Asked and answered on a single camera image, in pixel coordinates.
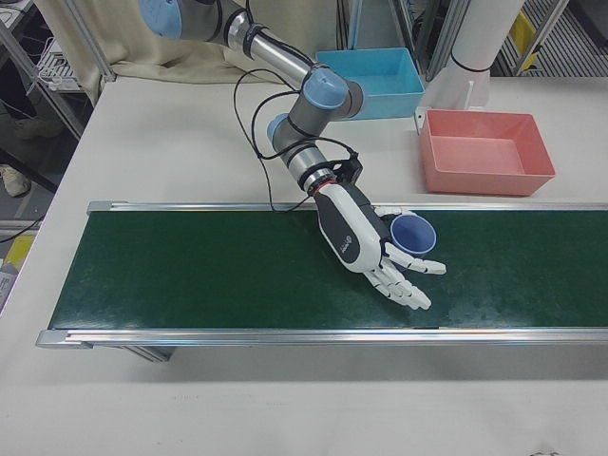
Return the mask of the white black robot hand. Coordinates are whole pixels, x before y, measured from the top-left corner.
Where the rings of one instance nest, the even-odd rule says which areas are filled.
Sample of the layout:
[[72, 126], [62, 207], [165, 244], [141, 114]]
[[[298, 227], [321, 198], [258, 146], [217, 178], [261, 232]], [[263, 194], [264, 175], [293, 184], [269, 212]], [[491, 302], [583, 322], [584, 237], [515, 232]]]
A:
[[399, 271], [404, 268], [426, 275], [443, 275], [445, 264], [424, 260], [399, 249], [382, 220], [405, 215], [402, 207], [374, 207], [353, 184], [329, 180], [313, 193], [319, 229], [342, 265], [362, 274], [382, 296], [413, 310], [431, 306], [427, 295]]

